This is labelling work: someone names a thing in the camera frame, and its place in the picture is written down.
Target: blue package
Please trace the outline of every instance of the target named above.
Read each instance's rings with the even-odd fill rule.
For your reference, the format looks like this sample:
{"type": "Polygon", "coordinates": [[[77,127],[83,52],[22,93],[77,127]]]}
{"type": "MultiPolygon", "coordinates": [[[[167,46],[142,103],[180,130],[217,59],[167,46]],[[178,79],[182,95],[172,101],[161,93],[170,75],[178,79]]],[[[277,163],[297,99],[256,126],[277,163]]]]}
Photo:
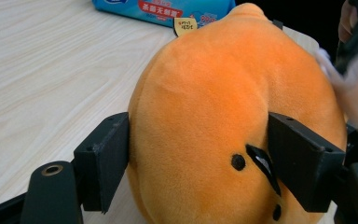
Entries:
{"type": "Polygon", "coordinates": [[[235,0],[92,0],[101,11],[172,27],[173,18],[194,18],[199,27],[225,17],[235,0]]]}

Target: plush toy tag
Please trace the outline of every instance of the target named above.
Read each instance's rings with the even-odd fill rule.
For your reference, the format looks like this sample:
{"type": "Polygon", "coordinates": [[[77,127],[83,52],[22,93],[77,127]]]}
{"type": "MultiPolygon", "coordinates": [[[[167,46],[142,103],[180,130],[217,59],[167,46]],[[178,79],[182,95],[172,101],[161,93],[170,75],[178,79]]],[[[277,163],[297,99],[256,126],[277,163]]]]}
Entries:
{"type": "Polygon", "coordinates": [[[197,21],[194,18],[174,18],[173,31],[176,36],[185,35],[198,29],[197,21]]]}

